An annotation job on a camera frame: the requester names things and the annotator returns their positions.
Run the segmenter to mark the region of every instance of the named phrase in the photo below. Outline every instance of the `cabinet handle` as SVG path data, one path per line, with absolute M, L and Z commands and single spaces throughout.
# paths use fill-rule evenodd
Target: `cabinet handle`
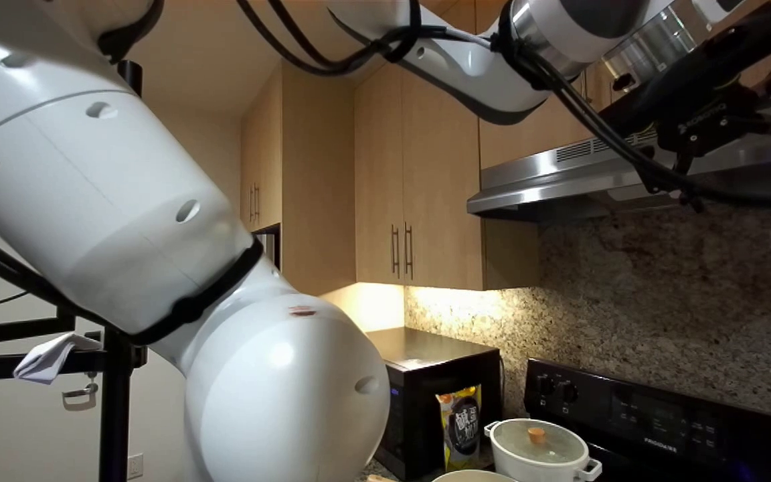
M 411 224 L 403 222 L 403 275 L 411 277 L 414 268 L 414 247 L 411 247 Z
M 391 273 L 399 275 L 402 273 L 402 247 L 399 247 L 399 228 L 387 224 L 391 229 Z
M 254 222 L 254 186 L 245 186 L 245 222 Z
M 258 217 L 258 184 L 254 184 L 254 217 Z

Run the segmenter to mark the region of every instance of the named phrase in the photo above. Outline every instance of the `kitchen cabinet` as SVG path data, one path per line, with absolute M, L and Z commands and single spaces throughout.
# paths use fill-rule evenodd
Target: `kitchen cabinet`
M 497 18 L 499 8 L 502 0 L 478 0 L 475 27 L 486 30 Z M 588 98 L 590 106 L 609 102 L 609 75 L 602 64 L 590 64 L 577 79 L 572 79 L 572 87 Z M 497 165 L 590 139 L 588 127 L 582 127 L 553 94 L 524 121 L 514 126 L 478 121 L 478 130 L 481 165 Z
M 281 64 L 244 114 L 244 222 L 277 228 L 281 273 L 301 292 L 354 280 L 354 87 Z
M 442 3 L 451 24 L 474 3 Z M 386 64 L 355 85 L 355 277 L 414 287 L 526 287 L 536 228 L 478 220 L 475 117 L 442 87 Z
M 244 117 L 244 222 L 249 229 L 281 222 L 281 75 Z

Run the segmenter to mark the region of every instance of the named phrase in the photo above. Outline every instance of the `stainless steel range hood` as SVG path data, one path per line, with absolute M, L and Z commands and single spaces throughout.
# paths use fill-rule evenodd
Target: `stainless steel range hood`
M 771 196 L 771 137 L 743 137 L 694 160 L 694 178 L 715 186 Z M 577 220 L 613 212 L 675 205 L 651 196 L 635 169 L 602 141 L 545 149 L 481 172 L 467 212 L 502 220 Z

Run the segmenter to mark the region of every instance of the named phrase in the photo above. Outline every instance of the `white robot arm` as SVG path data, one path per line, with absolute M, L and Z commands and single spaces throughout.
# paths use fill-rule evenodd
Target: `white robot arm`
M 75 305 L 139 335 L 254 241 L 99 52 L 95 16 L 68 4 L 78 3 L 0 0 L 0 235 Z M 514 59 L 490 51 L 499 24 L 457 31 L 411 4 L 329 3 L 370 42 L 411 18 L 457 35 L 419 38 L 403 64 L 490 121 L 524 117 L 542 102 L 510 70 Z M 572 77 L 665 4 L 514 0 L 502 22 L 518 47 Z M 190 433 L 217 482 L 349 480 L 386 429 L 378 350 L 348 315 L 293 292 L 267 260 L 153 348 L 186 376 Z

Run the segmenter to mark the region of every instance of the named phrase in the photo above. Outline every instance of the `black stove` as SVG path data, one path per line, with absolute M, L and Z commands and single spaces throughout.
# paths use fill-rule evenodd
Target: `black stove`
M 771 414 L 526 364 L 524 409 L 580 433 L 598 482 L 771 482 Z

